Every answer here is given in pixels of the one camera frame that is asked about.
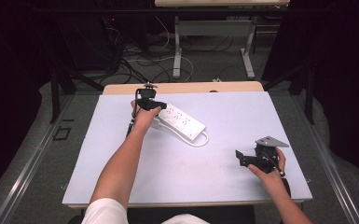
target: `white table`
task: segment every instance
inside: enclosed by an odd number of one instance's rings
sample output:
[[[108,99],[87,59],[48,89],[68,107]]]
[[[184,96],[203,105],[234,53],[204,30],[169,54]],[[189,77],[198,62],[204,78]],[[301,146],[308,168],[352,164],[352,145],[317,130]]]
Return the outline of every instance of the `white table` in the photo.
[[[204,147],[191,147],[167,130],[151,128],[145,136],[129,207],[270,203],[259,179],[240,166],[235,156],[235,150],[254,156],[255,140],[267,135],[290,145],[269,94],[239,91],[241,85],[261,87],[255,84],[189,83],[188,89],[186,84],[178,84],[179,88],[161,84],[156,100],[171,103],[205,124],[210,141]],[[197,86],[218,91],[233,86],[234,91],[163,93],[169,89],[192,91]],[[141,86],[131,87],[132,91],[124,91],[127,94],[106,95],[111,92],[107,90],[100,96],[63,204],[88,206],[100,172],[125,138],[131,120],[130,101]],[[293,149],[282,150],[293,199],[311,199]]]
[[[156,0],[156,7],[257,7],[285,6],[289,0]],[[235,35],[246,36],[246,45],[241,49],[242,60],[248,78],[254,79],[255,73],[249,59],[249,51],[255,35],[257,18],[251,21],[180,21],[175,17],[175,58],[173,77],[180,77],[182,49],[181,35]]]

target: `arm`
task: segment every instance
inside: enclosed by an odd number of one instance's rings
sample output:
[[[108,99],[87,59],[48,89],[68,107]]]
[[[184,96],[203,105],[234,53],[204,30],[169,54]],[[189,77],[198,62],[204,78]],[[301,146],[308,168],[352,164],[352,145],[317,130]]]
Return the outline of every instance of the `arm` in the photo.
[[[111,198],[127,209],[138,169],[142,143],[153,118],[159,111],[159,107],[150,111],[139,110],[132,132],[102,170],[90,203],[102,198]]]
[[[286,158],[278,148],[277,153],[280,158],[279,166],[281,170],[284,171]],[[249,165],[248,168],[261,180],[264,189],[266,189],[267,193],[278,208],[284,224],[312,223],[290,198],[277,170],[266,174],[252,164]]]

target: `electrical outlet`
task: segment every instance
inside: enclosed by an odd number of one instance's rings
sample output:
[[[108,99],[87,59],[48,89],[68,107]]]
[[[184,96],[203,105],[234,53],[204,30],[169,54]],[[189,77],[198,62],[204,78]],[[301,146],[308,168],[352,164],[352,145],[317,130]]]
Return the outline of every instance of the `electrical outlet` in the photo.
[[[159,112],[159,119],[192,143],[205,130],[205,125],[171,104]]]

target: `person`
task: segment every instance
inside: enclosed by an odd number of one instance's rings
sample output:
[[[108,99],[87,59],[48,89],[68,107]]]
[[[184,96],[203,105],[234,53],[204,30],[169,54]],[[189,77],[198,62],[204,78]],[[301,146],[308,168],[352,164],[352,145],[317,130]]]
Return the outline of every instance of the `person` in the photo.
[[[134,108],[135,102],[132,101],[131,105]],[[137,173],[142,144],[153,118],[160,110],[160,107],[149,111],[139,108],[136,112],[132,131],[109,159],[98,178],[90,198],[90,206],[83,218],[83,224],[128,223],[127,208]],[[284,154],[279,149],[277,150],[280,157],[279,166],[284,170]],[[249,165],[248,168],[260,178],[263,187],[276,204],[283,223],[311,223],[291,200],[278,171],[265,174],[254,165]],[[180,215],[163,222],[163,224],[171,223],[199,224],[207,222],[191,215]]]

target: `table surface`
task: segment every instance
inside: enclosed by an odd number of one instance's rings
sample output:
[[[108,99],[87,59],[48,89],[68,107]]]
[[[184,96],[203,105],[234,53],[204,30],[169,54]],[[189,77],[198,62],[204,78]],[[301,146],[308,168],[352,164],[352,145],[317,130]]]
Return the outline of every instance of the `table surface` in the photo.
[[[157,7],[284,6],[290,0],[156,0]]]
[[[235,157],[236,149],[254,156],[255,140],[267,135],[290,145],[269,94],[260,83],[163,83],[158,86],[156,100],[171,103],[205,124],[210,141],[204,147],[191,147],[167,130],[151,128],[144,140],[129,206],[271,203],[258,178],[241,167]],[[125,138],[131,119],[130,100],[135,90],[142,87],[142,84],[126,84],[105,88],[63,204],[74,208],[88,206],[99,173]],[[282,150],[292,198],[297,202],[311,199],[293,149]]]

